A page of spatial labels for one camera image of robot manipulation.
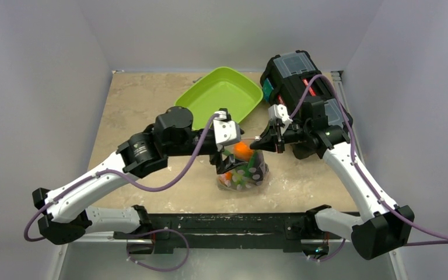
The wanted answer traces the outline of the clear zip top bag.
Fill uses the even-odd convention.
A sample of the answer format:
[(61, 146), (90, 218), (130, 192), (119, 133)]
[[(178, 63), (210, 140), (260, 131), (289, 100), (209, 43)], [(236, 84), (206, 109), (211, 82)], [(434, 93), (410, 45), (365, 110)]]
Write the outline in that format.
[[(255, 138), (243, 138), (241, 141), (250, 145), (254, 140)], [(234, 145), (226, 148), (225, 151), (232, 153)], [(245, 161), (244, 165), (217, 176), (217, 187), (220, 190), (243, 192), (263, 184), (270, 172), (269, 167), (265, 162), (263, 152), (261, 150), (253, 151), (254, 155), (249, 162)]]

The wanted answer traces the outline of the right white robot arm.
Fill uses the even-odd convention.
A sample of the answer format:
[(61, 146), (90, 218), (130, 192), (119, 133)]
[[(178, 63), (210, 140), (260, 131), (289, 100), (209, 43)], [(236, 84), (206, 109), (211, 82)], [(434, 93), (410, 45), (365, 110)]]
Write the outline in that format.
[(319, 237), (324, 232), (349, 240), (357, 253), (371, 260), (407, 245), (415, 215), (409, 206), (399, 206), (376, 180), (363, 175), (363, 164), (351, 151), (352, 141), (346, 130), (331, 125), (324, 102), (315, 97), (300, 109), (300, 118), (292, 119), (283, 104), (268, 109), (269, 121), (251, 149), (282, 153), (286, 144), (304, 144), (328, 164), (353, 199), (359, 215), (352, 216), (329, 205), (305, 213), (300, 232)]

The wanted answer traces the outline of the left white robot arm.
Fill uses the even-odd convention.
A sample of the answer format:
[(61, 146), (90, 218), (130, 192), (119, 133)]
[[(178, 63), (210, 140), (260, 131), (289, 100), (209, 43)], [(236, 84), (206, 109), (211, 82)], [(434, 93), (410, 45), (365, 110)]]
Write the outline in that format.
[[(121, 232), (137, 239), (151, 230), (142, 206), (126, 209), (98, 208), (95, 202), (118, 188), (130, 184), (151, 193), (164, 191), (178, 183), (196, 158), (209, 156), (218, 174), (239, 163), (223, 156), (226, 146), (240, 141), (242, 130), (227, 109), (214, 112), (204, 128), (193, 129), (193, 115), (185, 107), (174, 106), (158, 115), (153, 124), (132, 135), (103, 162), (74, 181), (53, 190), (38, 188), (32, 193), (40, 240), (62, 245), (96, 232)], [(188, 156), (182, 171), (167, 184), (147, 187), (139, 180), (168, 165), (170, 157)]]

